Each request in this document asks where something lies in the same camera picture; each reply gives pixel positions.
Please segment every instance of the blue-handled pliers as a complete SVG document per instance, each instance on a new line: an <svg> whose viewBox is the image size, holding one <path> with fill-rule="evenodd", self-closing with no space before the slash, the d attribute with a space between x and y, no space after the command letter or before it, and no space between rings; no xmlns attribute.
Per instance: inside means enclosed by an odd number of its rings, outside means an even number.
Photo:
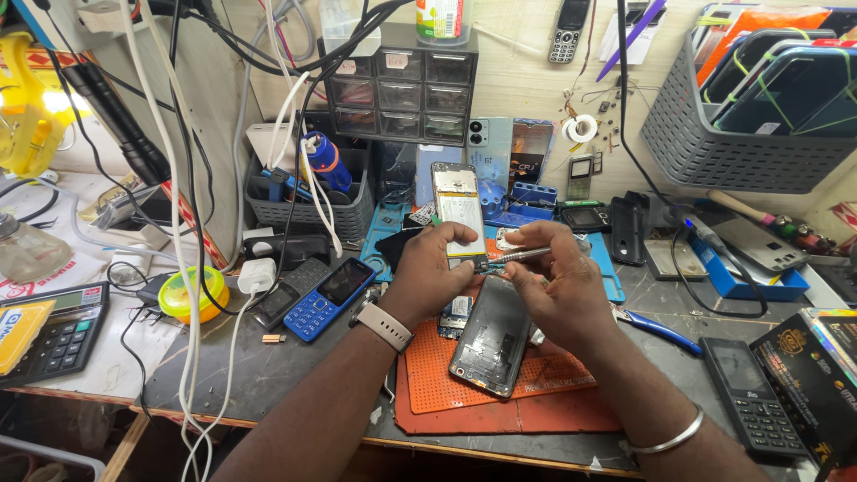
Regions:
<svg viewBox="0 0 857 482"><path fill-rule="evenodd" d="M700 348L696 343L688 340L683 334L673 331L672 329L661 325L659 322L653 322L649 318L640 316L633 311L622 310L615 304L611 303L610 306L613 308L613 314L617 320L630 323L634 328L642 329L654 336L670 341L675 345L684 348L685 351L693 354L694 356L702 354L702 348Z"/></svg>

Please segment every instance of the drawer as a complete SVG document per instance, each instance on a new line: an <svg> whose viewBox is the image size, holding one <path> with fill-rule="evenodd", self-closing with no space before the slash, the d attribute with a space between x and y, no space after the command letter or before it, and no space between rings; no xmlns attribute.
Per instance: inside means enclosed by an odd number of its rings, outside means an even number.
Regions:
<svg viewBox="0 0 857 482"><path fill-rule="evenodd" d="M350 75L352 77L372 76L372 57L346 58L334 72L335 75Z"/></svg>
<svg viewBox="0 0 857 482"><path fill-rule="evenodd" d="M418 84L379 81L378 100L381 108L419 111L423 104L423 88Z"/></svg>
<svg viewBox="0 0 857 482"><path fill-rule="evenodd" d="M382 112L381 134L416 139L420 136L421 117L415 112Z"/></svg>
<svg viewBox="0 0 857 482"><path fill-rule="evenodd" d="M464 117L426 114L425 138L461 142L464 140Z"/></svg>
<svg viewBox="0 0 857 482"><path fill-rule="evenodd" d="M426 52L426 80L470 85L473 76L473 56Z"/></svg>
<svg viewBox="0 0 857 482"><path fill-rule="evenodd" d="M378 76L387 79L423 79L423 53L400 49L379 49L375 53Z"/></svg>
<svg viewBox="0 0 857 482"><path fill-rule="evenodd" d="M336 126L340 132L353 134L376 134L378 121L375 111L369 109L336 108Z"/></svg>
<svg viewBox="0 0 857 482"><path fill-rule="evenodd" d="M336 105L375 106L375 81L350 77L331 77L333 103Z"/></svg>
<svg viewBox="0 0 857 482"><path fill-rule="evenodd" d="M426 84L426 111L462 114L467 112L469 87L447 87Z"/></svg>

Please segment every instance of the wooden handle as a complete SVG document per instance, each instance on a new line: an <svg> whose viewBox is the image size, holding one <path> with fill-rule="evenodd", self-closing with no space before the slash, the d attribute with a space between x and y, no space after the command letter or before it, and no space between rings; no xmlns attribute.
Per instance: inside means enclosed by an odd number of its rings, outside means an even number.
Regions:
<svg viewBox="0 0 857 482"><path fill-rule="evenodd" d="M769 224L765 222L765 216L770 216L770 214L764 213L757 209L753 209L747 206L745 203L738 201L734 197L726 194L721 190L710 190L708 191L708 198L717 204L722 204L723 206L737 211L741 214L744 214L748 218L755 220L762 224Z"/></svg>

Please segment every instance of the person's right hand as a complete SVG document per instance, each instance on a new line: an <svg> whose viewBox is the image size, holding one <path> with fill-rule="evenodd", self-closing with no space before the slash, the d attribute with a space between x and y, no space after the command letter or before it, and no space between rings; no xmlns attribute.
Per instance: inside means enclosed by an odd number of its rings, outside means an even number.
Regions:
<svg viewBox="0 0 857 482"><path fill-rule="evenodd" d="M532 321L549 340L575 353L617 334L601 269L580 252L568 226L538 221L507 233L506 241L527 248L550 246L550 254L527 260L526 266L506 264ZM550 281L547 288L531 270Z"/></svg>

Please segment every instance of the orange silicone mat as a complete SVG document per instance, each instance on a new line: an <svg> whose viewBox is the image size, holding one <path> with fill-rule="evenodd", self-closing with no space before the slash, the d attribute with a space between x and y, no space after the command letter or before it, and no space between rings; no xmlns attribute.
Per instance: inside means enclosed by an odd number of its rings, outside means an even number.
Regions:
<svg viewBox="0 0 857 482"><path fill-rule="evenodd" d="M411 411L405 357L399 357L398 368L396 425L408 435L622 430L598 387L417 415Z"/></svg>
<svg viewBox="0 0 857 482"><path fill-rule="evenodd" d="M437 318L429 318L414 330L405 351L408 390L413 413L431 413L502 401L500 397L454 376L449 361L458 344L437 334ZM512 399L583 389L596 385L583 364L570 353L545 341L524 354Z"/></svg>

